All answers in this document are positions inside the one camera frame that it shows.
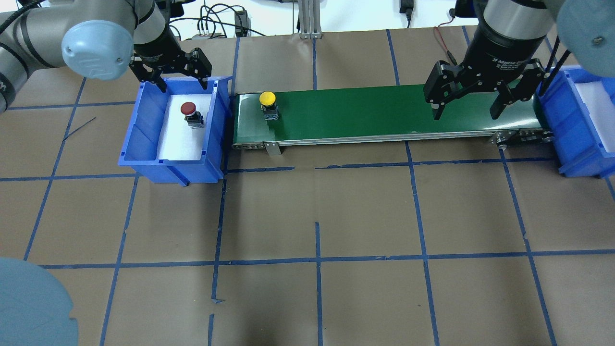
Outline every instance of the yellow button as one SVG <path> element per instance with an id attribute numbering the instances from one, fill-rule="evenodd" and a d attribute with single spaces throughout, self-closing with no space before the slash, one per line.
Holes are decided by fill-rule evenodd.
<path id="1" fill-rule="evenodd" d="M 276 102 L 276 95 L 271 91 L 266 91 L 258 98 L 261 104 L 265 107 L 272 106 Z"/>

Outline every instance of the blue bin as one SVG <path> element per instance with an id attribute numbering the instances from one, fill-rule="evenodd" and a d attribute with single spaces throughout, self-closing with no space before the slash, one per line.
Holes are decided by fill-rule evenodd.
<path id="1" fill-rule="evenodd" d="M 555 150 L 562 165 L 560 173 L 567 177 L 608 177 L 615 173 L 615 153 L 605 150 L 575 86 L 575 83 L 599 81 L 611 102 L 615 102 L 615 78 L 595 76 L 580 66 L 563 67 L 545 95 L 539 97 L 555 135 Z"/>
<path id="2" fill-rule="evenodd" d="M 231 77 L 208 78 L 203 90 L 194 78 L 164 78 L 167 92 L 148 82 L 141 83 L 137 102 L 122 146 L 118 165 L 130 166 L 154 183 L 215 183 L 222 178 L 222 138 L 226 118 L 231 116 L 228 82 Z M 158 140 L 171 95 L 210 94 L 205 119 L 205 139 L 200 159 L 157 159 Z"/>

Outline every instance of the red button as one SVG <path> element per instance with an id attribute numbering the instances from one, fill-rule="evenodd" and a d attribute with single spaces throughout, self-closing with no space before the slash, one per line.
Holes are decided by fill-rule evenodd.
<path id="1" fill-rule="evenodd" d="M 193 115 L 196 112 L 196 105 L 192 102 L 186 102 L 181 105 L 181 113 L 184 115 Z"/>

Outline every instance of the green surface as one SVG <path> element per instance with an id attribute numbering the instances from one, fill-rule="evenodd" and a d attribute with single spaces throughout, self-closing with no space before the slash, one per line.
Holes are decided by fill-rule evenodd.
<path id="1" fill-rule="evenodd" d="M 276 92 L 280 119 L 274 121 L 264 120 L 258 96 L 237 96 L 235 144 L 541 127 L 531 101 L 492 120 L 495 93 L 455 100 L 434 121 L 423 85 Z"/>

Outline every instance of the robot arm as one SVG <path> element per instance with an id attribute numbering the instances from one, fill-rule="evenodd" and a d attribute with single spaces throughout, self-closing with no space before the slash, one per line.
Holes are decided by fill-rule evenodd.
<path id="1" fill-rule="evenodd" d="M 10 15 L 0 14 L 0 22 Z M 200 49 L 182 51 L 154 0 L 55 0 L 28 10 L 0 34 L 0 61 L 0 113 L 43 68 L 68 65 L 87 78 L 110 80 L 130 66 L 163 92 L 162 73 L 193 76 L 206 88 L 212 71 Z"/>
<path id="2" fill-rule="evenodd" d="M 498 92 L 490 108 L 493 119 L 506 106 L 531 99 L 547 75 L 532 56 L 553 18 L 562 42 L 586 70 L 615 76 L 613 65 L 605 63 L 615 53 L 608 42 L 615 34 L 610 0 L 458 0 L 456 8 L 475 15 L 478 28 L 463 62 L 438 61 L 425 83 L 425 100 L 436 120 L 448 103 L 473 92 Z"/>

